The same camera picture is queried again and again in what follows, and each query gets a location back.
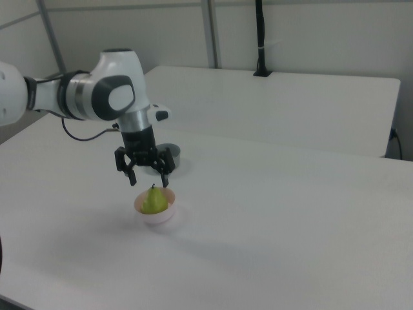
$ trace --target green pear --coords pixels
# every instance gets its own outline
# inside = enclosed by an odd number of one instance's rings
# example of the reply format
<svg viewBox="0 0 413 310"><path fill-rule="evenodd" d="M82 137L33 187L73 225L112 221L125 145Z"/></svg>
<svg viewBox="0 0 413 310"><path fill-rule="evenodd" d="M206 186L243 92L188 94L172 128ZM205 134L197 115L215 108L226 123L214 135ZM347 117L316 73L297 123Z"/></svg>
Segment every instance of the green pear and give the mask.
<svg viewBox="0 0 413 310"><path fill-rule="evenodd" d="M168 208L168 200L155 184L148 190L148 196L143 201L141 212L143 214L155 214Z"/></svg>

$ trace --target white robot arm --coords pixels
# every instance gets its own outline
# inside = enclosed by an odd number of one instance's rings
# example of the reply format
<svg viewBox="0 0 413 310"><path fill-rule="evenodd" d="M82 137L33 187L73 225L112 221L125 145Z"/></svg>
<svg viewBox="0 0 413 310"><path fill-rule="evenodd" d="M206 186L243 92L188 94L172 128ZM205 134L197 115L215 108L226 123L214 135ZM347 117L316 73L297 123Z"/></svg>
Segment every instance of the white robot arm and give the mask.
<svg viewBox="0 0 413 310"><path fill-rule="evenodd" d="M62 118L116 120L125 147L115 151L116 167L136 183L134 165L151 166L168 185L175 169L169 149L158 152L152 123L167 119L166 107L151 105L136 53L105 50L91 72L77 71L50 80L23 77L0 62L0 126L14 123L25 110L46 110ZM127 165L125 156L130 158Z"/></svg>

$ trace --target black cable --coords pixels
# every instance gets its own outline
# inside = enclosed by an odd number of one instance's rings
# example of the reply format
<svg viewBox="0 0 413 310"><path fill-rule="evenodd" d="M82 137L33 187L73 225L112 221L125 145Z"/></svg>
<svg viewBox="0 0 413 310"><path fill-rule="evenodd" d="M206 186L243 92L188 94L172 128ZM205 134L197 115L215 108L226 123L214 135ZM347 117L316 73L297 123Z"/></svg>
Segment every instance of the black cable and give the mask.
<svg viewBox="0 0 413 310"><path fill-rule="evenodd" d="M51 79L42 79L41 81L36 81L36 83L37 83L37 84L47 83L47 82L55 81L55 80L57 80L57 79L61 79L62 77L63 77L63 76L60 75L60 76L53 77L53 78L51 78Z"/></svg>
<svg viewBox="0 0 413 310"><path fill-rule="evenodd" d="M90 140L93 140L93 139L96 139L96 138L100 137L101 135L103 135L103 134L106 133L106 132L119 131L119 130L115 127L115 125L114 125L114 128L107 128L107 129L105 129L104 131L100 132L99 134L97 134L97 135L95 135L95 136L93 136L93 137L86 138L86 139L82 139L82 138L75 137L73 134L71 134L71 133L69 132L69 130L67 130L66 125L65 125L65 119L64 119L64 118L62 118L62 126L63 126L63 129L65 130L65 132L68 134L68 136L71 137L72 139L75 139L76 141L90 141Z"/></svg>
<svg viewBox="0 0 413 310"><path fill-rule="evenodd" d="M403 160L403 154L401 153L401 142L400 142L399 135L397 134L397 132L394 133L394 137L398 140L400 160Z"/></svg>

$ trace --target white wall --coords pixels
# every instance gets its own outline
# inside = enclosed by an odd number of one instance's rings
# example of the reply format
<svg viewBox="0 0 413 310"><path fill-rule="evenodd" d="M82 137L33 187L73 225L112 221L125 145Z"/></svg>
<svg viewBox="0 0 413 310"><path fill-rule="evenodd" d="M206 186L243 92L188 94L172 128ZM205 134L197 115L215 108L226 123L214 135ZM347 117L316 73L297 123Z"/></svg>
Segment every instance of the white wall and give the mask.
<svg viewBox="0 0 413 310"><path fill-rule="evenodd" d="M0 0L0 60L24 76L41 78L59 71L35 1ZM17 123L0 127L0 143L42 115L27 112Z"/></svg>
<svg viewBox="0 0 413 310"><path fill-rule="evenodd" d="M106 48L136 51L144 72L158 65L210 67L201 1L45 2L68 70L92 70Z"/></svg>
<svg viewBox="0 0 413 310"><path fill-rule="evenodd" d="M279 41L266 47L267 67L279 72L400 79L394 126L403 155L413 160L413 3L349 2L265 5L266 41ZM221 68L254 70L254 2L216 0L216 19ZM388 155L398 158L395 141Z"/></svg>

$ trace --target pink bowl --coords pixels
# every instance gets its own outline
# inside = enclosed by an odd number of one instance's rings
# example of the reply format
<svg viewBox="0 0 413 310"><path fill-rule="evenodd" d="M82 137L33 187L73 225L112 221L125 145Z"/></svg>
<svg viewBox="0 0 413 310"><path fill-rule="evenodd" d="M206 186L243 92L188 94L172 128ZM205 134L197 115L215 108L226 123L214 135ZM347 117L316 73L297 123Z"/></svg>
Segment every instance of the pink bowl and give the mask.
<svg viewBox="0 0 413 310"><path fill-rule="evenodd" d="M145 200L146 196L148 195L148 191L142 192L138 197L135 199L135 209L142 217L142 220L148 224L160 224L167 220L169 220L172 215L175 213L175 194L172 190L164 187L158 187L162 194L165 196L166 200L168 200L168 208L165 211L155 214L143 214L141 212L143 201Z"/></svg>

